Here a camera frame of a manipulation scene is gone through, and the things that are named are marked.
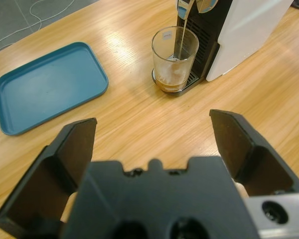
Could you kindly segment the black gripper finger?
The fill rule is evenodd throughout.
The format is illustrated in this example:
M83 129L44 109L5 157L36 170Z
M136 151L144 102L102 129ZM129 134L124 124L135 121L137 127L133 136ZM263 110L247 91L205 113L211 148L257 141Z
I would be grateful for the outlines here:
M69 197L91 162L96 118L62 128L36 157L0 208L5 232L59 232Z
M209 115L218 151L249 196L299 193L299 178L242 115L215 109Z

